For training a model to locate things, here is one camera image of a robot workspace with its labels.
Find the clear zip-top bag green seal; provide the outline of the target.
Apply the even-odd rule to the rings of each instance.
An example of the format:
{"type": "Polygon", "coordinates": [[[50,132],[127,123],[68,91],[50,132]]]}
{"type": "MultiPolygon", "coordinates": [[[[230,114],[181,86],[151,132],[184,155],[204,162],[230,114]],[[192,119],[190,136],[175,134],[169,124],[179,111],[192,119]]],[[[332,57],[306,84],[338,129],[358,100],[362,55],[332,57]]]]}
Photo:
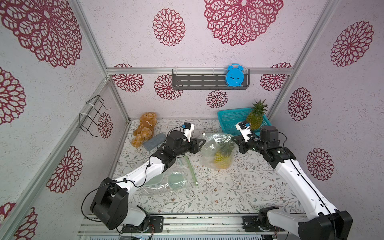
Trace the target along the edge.
{"type": "Polygon", "coordinates": [[[179,157],[164,173],[148,181],[142,190],[148,195],[159,195],[181,189],[197,187],[198,182],[193,166],[187,156],[179,157]]]}

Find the green pineapple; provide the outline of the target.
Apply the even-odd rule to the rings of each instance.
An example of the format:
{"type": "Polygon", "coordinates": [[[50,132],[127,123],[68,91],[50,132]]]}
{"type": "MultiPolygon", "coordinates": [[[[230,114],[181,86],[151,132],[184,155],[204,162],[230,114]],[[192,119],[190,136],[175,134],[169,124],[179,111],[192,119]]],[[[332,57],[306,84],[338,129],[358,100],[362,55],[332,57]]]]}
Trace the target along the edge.
{"type": "Polygon", "coordinates": [[[263,116],[268,110],[268,105],[265,104],[265,101],[260,99],[256,102],[247,116],[247,122],[250,124],[251,131],[259,129],[262,124],[263,116]]]}

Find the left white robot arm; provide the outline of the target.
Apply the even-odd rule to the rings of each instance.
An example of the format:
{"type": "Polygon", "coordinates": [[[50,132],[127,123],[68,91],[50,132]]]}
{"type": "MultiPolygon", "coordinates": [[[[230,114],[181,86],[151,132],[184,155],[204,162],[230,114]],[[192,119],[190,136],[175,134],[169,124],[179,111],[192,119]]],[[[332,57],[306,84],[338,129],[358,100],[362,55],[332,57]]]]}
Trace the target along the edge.
{"type": "Polygon", "coordinates": [[[139,206],[129,207],[129,198],[148,181],[168,170],[178,157],[196,154],[202,149],[206,141],[193,138],[191,134],[190,130],[172,130],[143,165],[123,177],[102,180],[93,190],[95,196],[90,205],[94,221],[103,223],[109,230],[121,225],[138,232],[147,230],[151,215],[139,206]]]}

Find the yellow orange pineapple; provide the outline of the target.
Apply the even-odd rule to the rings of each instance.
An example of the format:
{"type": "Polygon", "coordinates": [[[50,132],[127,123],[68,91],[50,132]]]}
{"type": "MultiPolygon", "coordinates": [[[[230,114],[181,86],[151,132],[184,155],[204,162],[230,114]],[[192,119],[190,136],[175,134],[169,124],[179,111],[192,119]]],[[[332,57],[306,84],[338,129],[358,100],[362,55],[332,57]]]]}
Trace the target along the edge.
{"type": "Polygon", "coordinates": [[[218,169],[228,169],[233,161],[234,145],[232,143],[220,144],[215,153],[214,166],[218,169]]]}

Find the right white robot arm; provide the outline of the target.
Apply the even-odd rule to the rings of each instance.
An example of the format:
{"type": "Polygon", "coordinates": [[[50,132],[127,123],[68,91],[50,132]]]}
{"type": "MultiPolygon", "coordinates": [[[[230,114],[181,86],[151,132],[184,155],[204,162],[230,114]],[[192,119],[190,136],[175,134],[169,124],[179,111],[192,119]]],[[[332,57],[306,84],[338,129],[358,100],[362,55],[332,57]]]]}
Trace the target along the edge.
{"type": "Polygon", "coordinates": [[[347,211],[339,211],[313,184],[302,170],[295,155],[280,145],[279,131],[274,126],[262,126],[260,135],[251,132],[250,123],[236,124],[241,135],[233,138],[242,154],[255,151],[263,155],[270,166],[285,180],[300,201],[305,216],[290,214],[272,206],[260,209],[256,219],[244,225],[262,231],[285,230],[301,240],[345,240],[353,218],[347,211]]]}

